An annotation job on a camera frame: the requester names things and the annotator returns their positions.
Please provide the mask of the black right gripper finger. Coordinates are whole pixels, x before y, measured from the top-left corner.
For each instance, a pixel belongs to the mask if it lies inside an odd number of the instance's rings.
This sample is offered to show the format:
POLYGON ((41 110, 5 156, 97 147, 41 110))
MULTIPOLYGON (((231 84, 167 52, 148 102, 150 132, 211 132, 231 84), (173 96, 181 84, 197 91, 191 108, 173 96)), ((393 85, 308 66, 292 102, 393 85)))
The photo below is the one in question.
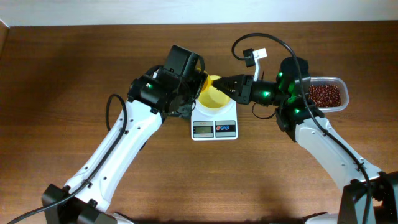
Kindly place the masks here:
POLYGON ((230 85, 242 85, 245 75, 233 75, 230 77, 220 77, 214 81, 214 86, 230 86, 230 85))
POLYGON ((214 81, 212 86, 230 98, 239 98, 241 96, 241 85, 237 81, 214 81))

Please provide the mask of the orange plastic scoop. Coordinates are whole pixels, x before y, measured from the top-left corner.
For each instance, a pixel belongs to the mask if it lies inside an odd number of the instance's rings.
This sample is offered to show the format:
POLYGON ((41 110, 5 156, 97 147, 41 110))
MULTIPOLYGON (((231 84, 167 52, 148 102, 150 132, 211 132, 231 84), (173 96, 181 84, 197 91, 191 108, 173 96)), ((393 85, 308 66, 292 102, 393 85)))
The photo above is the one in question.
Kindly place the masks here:
POLYGON ((195 71, 198 72, 202 78, 202 80, 200 82, 200 86, 199 86, 200 89, 198 91, 198 94, 200 95, 202 92, 207 91, 207 89, 209 89, 209 87, 212 86, 213 80, 211 79, 211 76, 209 75, 209 73, 206 72, 205 70, 196 68, 195 71))

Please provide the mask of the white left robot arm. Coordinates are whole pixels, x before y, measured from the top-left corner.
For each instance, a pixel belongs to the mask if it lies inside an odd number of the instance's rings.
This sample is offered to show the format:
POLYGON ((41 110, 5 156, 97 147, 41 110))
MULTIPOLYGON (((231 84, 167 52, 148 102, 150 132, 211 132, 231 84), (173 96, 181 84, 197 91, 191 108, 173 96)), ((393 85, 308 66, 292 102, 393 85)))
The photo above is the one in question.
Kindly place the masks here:
POLYGON ((42 196, 47 223, 132 223, 107 212, 127 168, 168 116, 189 117, 207 78, 201 56, 173 45, 164 65, 131 83, 122 110, 94 154, 63 188, 42 196))

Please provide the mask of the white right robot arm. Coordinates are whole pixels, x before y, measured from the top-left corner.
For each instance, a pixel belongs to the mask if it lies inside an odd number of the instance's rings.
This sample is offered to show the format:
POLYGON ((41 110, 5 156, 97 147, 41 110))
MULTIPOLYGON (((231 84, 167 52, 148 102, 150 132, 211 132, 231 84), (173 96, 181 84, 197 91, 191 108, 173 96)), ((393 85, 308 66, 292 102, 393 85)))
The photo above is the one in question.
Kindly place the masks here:
POLYGON ((303 223, 397 223, 397 173, 385 173, 360 156, 308 99, 308 62, 288 57, 275 82, 254 75, 221 77, 212 85, 238 104, 274 105, 281 131, 306 149, 342 192, 337 214, 317 213, 303 223))

